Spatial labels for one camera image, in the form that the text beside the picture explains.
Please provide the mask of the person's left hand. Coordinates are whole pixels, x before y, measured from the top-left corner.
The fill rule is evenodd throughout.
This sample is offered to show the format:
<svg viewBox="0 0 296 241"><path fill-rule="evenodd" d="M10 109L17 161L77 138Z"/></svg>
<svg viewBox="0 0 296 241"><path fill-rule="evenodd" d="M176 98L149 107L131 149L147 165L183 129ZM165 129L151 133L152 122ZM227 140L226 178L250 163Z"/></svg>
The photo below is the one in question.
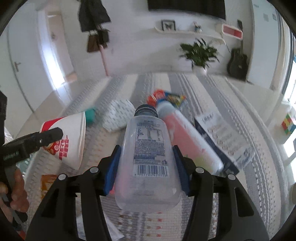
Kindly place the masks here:
<svg viewBox="0 0 296 241"><path fill-rule="evenodd" d="M19 169L16 169L14 173L15 185L12 188L11 198L12 202L10 203L11 209L6 206L1 199L1 210L5 214L6 218L10 223L13 222L12 209L18 212L26 213L30 207L28 202L28 195L25 190L25 182L23 179L22 172Z"/></svg>

